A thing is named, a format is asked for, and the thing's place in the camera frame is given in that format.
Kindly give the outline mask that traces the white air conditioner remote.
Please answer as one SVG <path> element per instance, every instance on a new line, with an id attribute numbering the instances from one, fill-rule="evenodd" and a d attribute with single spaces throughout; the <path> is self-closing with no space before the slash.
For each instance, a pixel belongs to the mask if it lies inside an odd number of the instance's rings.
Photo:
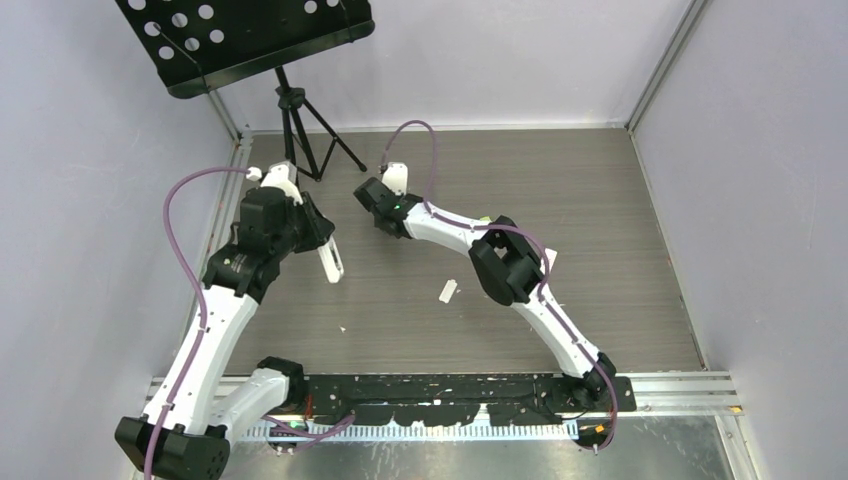
<path id="1" fill-rule="evenodd" d="M 345 269 L 334 236 L 331 235 L 316 251 L 327 281 L 331 284 L 337 284 L 343 278 Z"/>

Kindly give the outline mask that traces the small white battery cover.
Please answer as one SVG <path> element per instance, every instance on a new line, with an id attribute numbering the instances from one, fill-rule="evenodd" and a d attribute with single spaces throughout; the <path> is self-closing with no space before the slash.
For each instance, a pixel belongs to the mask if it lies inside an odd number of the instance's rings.
<path id="1" fill-rule="evenodd" d="M 444 304 L 448 304 L 455 295 L 457 287 L 458 283 L 455 279 L 447 280 L 438 296 L 438 300 Z"/>

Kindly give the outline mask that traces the long white remote control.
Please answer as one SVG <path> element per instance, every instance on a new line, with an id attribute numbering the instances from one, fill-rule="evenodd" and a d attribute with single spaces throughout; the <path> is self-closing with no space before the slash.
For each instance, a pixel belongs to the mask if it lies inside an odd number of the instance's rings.
<path id="1" fill-rule="evenodd" d="M 558 252 L 549 248 L 545 249 L 545 255 L 550 268 L 553 268 Z"/>

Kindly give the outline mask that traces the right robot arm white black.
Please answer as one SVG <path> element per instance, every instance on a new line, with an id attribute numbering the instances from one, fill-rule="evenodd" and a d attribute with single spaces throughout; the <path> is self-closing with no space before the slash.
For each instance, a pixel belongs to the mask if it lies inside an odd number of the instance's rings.
<path id="1" fill-rule="evenodd" d="M 556 301 L 549 286 L 552 263 L 546 249 L 512 219 L 464 217 L 417 195 L 395 193 L 375 177 L 357 187 L 354 197 L 383 232 L 431 242 L 468 258 L 488 298 L 526 320 L 562 373 L 574 379 L 570 392 L 577 406 L 596 410 L 610 398 L 614 364 Z"/>

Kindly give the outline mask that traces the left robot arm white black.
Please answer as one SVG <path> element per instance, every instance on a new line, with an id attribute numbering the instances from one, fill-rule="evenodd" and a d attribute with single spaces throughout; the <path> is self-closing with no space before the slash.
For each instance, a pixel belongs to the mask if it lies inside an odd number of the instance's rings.
<path id="1" fill-rule="evenodd" d="M 215 398 L 239 337 L 253 318 L 282 261 L 316 251 L 333 267 L 334 224 L 311 196 L 278 187 L 250 190 L 240 203 L 234 240 L 210 257 L 189 333 L 153 399 L 138 417 L 122 418 L 115 440 L 148 477 L 218 479 L 233 444 L 261 417 L 298 412 L 308 397 L 301 364 L 269 356 L 221 400 Z"/>

